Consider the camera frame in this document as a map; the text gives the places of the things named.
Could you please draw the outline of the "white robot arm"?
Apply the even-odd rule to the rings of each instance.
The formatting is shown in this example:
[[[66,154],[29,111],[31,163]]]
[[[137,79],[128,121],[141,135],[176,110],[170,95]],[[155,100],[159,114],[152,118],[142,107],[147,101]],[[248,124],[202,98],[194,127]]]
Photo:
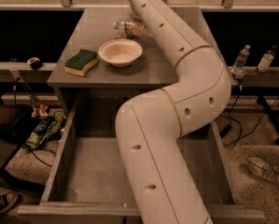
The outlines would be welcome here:
[[[214,49],[162,0],[129,0],[177,81],[133,97],[116,117],[120,155],[144,224],[213,224],[177,146],[230,99],[230,74]]]

